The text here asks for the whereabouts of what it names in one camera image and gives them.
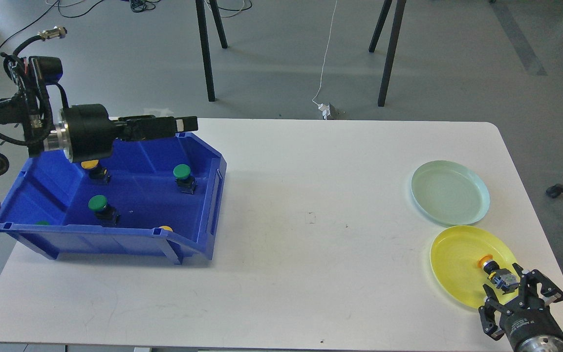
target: blue plastic bin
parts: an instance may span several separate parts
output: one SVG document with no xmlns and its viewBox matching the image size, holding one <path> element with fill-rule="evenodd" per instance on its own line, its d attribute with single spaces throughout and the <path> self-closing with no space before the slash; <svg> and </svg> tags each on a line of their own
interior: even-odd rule
<svg viewBox="0 0 563 352">
<path fill-rule="evenodd" d="M 181 163 L 196 178 L 192 195 L 175 182 L 173 168 Z M 107 185 L 92 183 L 60 150 L 28 159 L 1 206 L 0 232 L 50 259 L 63 252 L 166 256 L 174 264 L 194 253 L 212 259 L 227 167 L 219 152 L 192 133 L 180 133 L 117 140 L 101 165 L 111 174 Z M 96 194 L 121 214 L 117 227 L 101 226 L 88 209 Z"/>
</svg>

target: label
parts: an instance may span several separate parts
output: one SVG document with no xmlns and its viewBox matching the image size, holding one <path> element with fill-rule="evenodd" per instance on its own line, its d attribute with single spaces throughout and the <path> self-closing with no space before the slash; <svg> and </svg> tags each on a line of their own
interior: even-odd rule
<svg viewBox="0 0 563 352">
<path fill-rule="evenodd" d="M 512 334 L 514 334 L 514 332 L 520 328 L 522 328 L 525 325 L 529 325 L 529 324 L 535 324 L 536 322 L 534 322 L 533 320 L 527 320 L 527 318 L 522 318 L 520 320 L 517 320 L 514 322 L 514 324 L 512 325 L 512 330 L 510 332 L 510 336 Z"/>
</svg>

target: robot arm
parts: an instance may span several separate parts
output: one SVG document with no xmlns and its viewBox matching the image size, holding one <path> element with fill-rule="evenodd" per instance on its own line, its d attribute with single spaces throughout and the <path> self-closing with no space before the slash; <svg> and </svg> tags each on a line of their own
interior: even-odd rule
<svg viewBox="0 0 563 352">
<path fill-rule="evenodd" d="M 64 38 L 64 27 L 54 27 L 33 36 L 14 49 L 2 53 L 4 70 L 18 87 L 13 97 L 0 99 L 0 125 L 18 123 L 23 127 L 23 140 L 0 132 L 0 139 L 27 147 L 30 157 L 49 150 L 64 150 L 71 162 L 107 158 L 112 154 L 115 139 L 126 142 L 175 136 L 175 133 L 197 130 L 196 116 L 174 118 L 153 115 L 128 116 L 110 120 L 100 104 L 68 106 L 64 88 L 58 83 L 63 74 L 59 58 L 18 55 L 38 40 Z M 60 89 L 63 109 L 61 120 L 54 123 L 47 86 Z M 0 176 L 9 168 L 8 159 L 0 153 Z"/>
<path fill-rule="evenodd" d="M 517 263 L 513 266 L 520 276 L 518 297 L 502 305 L 494 290 L 483 285 L 486 299 L 478 308 L 483 332 L 494 340 L 507 336 L 514 352 L 563 352 L 563 332 L 549 307 L 549 298 L 562 301 L 563 292 L 539 270 L 525 273 Z M 538 284 L 545 299 L 538 296 Z"/>
</svg>

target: plate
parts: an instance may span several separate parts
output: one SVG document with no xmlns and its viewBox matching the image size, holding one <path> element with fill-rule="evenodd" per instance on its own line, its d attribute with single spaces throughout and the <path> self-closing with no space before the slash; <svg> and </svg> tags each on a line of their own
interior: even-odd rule
<svg viewBox="0 0 563 352">
<path fill-rule="evenodd" d="M 411 194 L 429 218 L 447 226 L 476 223 L 490 209 L 490 194 L 482 179 L 467 167 L 446 160 L 416 169 Z"/>
<path fill-rule="evenodd" d="M 487 274 L 477 266 L 479 259 L 487 254 L 492 254 L 500 267 L 514 274 L 512 264 L 517 262 L 516 258 L 500 239 L 474 226 L 449 227 L 433 241 L 430 254 L 433 274 L 453 298 L 478 308 L 485 299 L 483 284 L 494 287 Z M 503 294 L 498 289 L 495 292 L 503 305 L 518 294 L 518 290 L 510 294 Z"/>
</svg>

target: connector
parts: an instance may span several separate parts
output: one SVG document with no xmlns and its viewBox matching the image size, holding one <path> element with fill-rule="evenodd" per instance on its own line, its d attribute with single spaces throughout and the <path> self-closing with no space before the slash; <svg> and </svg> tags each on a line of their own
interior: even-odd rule
<svg viewBox="0 0 563 352">
<path fill-rule="evenodd" d="M 323 120 L 335 120 L 340 115 L 338 110 L 331 103 L 328 105 L 319 104 L 319 110 L 322 112 Z"/>
<path fill-rule="evenodd" d="M 43 42 L 52 38 L 64 38 L 67 34 L 66 28 L 62 26 L 55 26 L 53 29 L 46 29 L 42 32 L 38 32 L 38 35 L 43 39 Z"/>
</svg>

